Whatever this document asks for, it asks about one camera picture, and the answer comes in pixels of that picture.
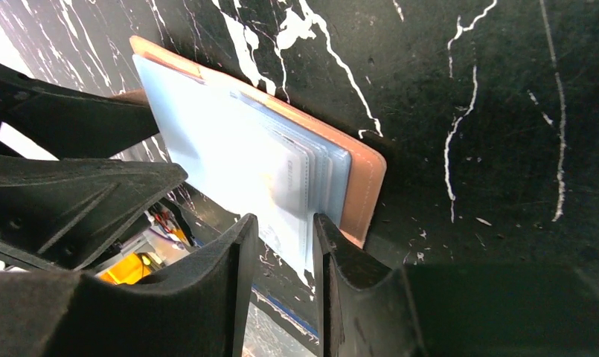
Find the brown leather card holder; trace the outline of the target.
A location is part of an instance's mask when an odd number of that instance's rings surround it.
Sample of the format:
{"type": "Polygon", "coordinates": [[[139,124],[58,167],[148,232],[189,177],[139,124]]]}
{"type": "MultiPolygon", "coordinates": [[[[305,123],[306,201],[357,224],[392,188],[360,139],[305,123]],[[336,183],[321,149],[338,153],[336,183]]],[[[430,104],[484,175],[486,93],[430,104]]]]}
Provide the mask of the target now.
{"type": "Polygon", "coordinates": [[[131,36],[147,104],[187,183],[259,219],[259,236],[299,277],[313,271],[312,218],[365,244],[387,170],[375,149],[259,89],[131,36]]]}

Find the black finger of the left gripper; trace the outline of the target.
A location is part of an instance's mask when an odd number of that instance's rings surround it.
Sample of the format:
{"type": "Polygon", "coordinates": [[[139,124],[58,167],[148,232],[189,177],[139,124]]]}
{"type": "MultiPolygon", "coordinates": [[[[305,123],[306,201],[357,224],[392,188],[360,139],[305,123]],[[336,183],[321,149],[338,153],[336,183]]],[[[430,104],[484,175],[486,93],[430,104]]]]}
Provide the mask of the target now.
{"type": "Polygon", "coordinates": [[[110,158],[159,132],[147,105],[59,87],[0,63],[2,123],[57,158],[110,158]]]}

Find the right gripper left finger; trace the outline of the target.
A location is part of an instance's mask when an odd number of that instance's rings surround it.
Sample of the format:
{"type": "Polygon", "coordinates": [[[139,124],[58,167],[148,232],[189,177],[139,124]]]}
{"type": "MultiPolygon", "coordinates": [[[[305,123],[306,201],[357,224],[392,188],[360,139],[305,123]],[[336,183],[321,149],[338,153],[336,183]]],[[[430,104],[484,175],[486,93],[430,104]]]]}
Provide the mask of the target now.
{"type": "Polygon", "coordinates": [[[257,232],[248,213],[133,285],[0,272],[0,356],[240,356],[257,232]]]}

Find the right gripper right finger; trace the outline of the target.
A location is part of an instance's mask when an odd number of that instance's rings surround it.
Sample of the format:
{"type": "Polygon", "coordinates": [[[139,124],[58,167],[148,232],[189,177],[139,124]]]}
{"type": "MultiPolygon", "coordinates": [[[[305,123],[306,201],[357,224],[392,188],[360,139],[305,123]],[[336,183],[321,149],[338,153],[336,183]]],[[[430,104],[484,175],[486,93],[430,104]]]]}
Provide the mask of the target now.
{"type": "Polygon", "coordinates": [[[389,268],[313,217],[321,356],[599,356],[599,296],[528,264],[389,268]]]}

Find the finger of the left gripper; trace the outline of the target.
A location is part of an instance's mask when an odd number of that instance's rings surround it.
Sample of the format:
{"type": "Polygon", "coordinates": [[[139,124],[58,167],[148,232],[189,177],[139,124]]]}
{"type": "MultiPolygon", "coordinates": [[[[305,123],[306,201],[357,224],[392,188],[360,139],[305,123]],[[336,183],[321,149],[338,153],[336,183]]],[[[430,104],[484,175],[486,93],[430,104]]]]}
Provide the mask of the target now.
{"type": "Polygon", "coordinates": [[[0,155],[0,260],[81,270],[186,176],[171,163],[0,155]]]}

